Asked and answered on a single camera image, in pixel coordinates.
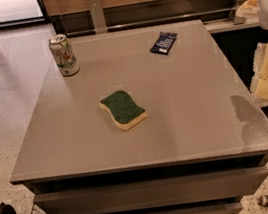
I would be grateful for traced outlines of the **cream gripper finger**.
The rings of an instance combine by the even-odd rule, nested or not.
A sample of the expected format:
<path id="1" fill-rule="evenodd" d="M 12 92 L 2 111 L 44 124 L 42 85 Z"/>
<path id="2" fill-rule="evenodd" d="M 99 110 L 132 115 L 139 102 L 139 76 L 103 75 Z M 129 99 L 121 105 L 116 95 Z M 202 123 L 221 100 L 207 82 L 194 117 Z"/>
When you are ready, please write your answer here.
<path id="1" fill-rule="evenodd" d="M 236 15 L 241 18 L 247 18 L 257 15 L 258 0 L 246 0 L 236 11 Z"/>
<path id="2" fill-rule="evenodd" d="M 250 92 L 253 101 L 259 107 L 268 106 L 268 80 L 253 78 L 251 81 Z"/>

